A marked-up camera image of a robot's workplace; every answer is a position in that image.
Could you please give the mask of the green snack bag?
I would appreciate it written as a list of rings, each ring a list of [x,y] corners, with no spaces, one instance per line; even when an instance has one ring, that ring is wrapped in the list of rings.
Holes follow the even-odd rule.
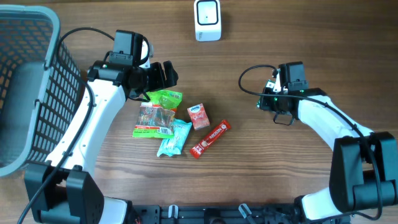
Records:
[[[132,132],[134,138],[173,138],[172,122],[183,93],[159,90],[147,94],[149,102],[142,102],[139,116]]]

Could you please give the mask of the red tissue pack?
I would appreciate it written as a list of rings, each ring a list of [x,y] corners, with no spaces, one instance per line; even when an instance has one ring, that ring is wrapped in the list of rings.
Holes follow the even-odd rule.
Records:
[[[188,108],[187,111],[192,121],[194,130],[199,130],[210,125],[210,121],[202,103]]]

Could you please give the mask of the mint green pack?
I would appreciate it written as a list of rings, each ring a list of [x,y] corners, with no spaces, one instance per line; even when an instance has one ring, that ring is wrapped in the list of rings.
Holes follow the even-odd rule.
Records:
[[[174,132],[173,138],[163,139],[157,157],[166,155],[172,157],[174,155],[181,155],[185,141],[192,128],[192,123],[186,123],[180,119],[174,119],[172,122],[172,130]]]

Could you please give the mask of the red Nescafe stick sachet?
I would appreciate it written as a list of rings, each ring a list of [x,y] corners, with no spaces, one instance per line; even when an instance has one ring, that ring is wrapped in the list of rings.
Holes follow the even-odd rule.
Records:
[[[190,149],[190,154],[199,159],[201,155],[227,130],[231,129],[230,123],[224,119],[215,129],[206,135],[197,145]]]

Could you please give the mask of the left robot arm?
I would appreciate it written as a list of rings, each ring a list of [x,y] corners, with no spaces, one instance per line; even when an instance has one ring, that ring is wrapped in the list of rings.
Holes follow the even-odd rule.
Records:
[[[125,102],[148,103],[151,93],[178,80],[171,62],[150,61],[152,46],[143,35],[118,30],[113,42],[88,70],[85,94],[60,142],[44,163],[26,170],[25,212],[37,223],[142,223],[159,211],[106,197],[93,178],[101,145]]]

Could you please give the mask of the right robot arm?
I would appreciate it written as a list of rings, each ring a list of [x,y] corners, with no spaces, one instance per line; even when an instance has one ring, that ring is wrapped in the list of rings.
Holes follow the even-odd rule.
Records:
[[[338,109],[319,88],[309,88],[302,62],[280,64],[259,108],[290,115],[311,127],[333,151],[329,186],[300,198],[306,221],[397,205],[397,141],[375,133]]]

